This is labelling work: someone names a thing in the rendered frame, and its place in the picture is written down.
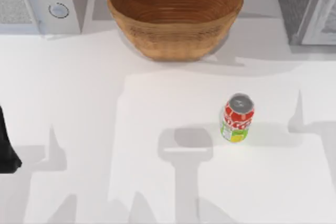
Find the round microwave knob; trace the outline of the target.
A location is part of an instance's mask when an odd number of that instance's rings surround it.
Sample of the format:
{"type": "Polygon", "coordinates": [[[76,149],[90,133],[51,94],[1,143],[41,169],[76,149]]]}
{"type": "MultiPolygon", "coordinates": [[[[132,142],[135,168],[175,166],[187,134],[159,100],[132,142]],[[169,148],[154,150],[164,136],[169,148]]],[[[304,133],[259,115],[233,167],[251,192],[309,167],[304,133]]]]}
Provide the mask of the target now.
{"type": "Polygon", "coordinates": [[[69,15],[68,7],[62,3],[49,5],[48,10],[53,17],[58,19],[66,18],[69,15]]]}

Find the red and green can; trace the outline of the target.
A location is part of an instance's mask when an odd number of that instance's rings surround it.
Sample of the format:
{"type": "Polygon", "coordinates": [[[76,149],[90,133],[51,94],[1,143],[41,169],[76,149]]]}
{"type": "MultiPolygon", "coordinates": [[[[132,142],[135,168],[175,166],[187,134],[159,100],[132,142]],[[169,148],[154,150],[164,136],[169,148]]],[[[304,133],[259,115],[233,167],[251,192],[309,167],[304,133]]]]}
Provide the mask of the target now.
{"type": "Polygon", "coordinates": [[[233,143],[243,141],[255,113],[251,98],[243,93],[234,94],[223,108],[220,132],[222,136],[233,143]]]}

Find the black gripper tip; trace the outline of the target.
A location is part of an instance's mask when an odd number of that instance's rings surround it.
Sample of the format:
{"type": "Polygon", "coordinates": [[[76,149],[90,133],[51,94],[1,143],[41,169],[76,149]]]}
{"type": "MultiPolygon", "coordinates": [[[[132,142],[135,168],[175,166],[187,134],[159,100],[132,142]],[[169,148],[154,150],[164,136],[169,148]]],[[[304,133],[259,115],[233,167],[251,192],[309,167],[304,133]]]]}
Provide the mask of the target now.
{"type": "Polygon", "coordinates": [[[22,166],[22,161],[12,147],[0,106],[0,174],[13,174],[22,166]]]}

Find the pale microwave oven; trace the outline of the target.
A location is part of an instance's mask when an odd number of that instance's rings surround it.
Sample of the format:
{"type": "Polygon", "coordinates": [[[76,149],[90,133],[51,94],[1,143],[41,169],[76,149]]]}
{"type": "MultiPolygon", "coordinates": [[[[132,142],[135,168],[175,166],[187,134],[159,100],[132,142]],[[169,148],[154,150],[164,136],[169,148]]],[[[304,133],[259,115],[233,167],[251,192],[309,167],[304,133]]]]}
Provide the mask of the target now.
{"type": "Polygon", "coordinates": [[[88,0],[0,0],[0,35],[75,35],[82,32],[88,0]],[[66,18],[53,17],[49,5],[62,3],[66,18]]]}

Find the brown woven basket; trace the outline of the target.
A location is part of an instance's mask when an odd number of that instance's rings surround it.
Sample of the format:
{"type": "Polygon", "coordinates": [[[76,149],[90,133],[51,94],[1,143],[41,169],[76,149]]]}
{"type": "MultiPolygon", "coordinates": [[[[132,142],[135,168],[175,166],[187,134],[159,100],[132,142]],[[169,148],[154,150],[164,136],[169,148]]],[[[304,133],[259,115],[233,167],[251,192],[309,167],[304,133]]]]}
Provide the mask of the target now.
{"type": "Polygon", "coordinates": [[[128,41],[155,61],[195,61],[229,33],[244,0],[107,0],[128,41]]]}

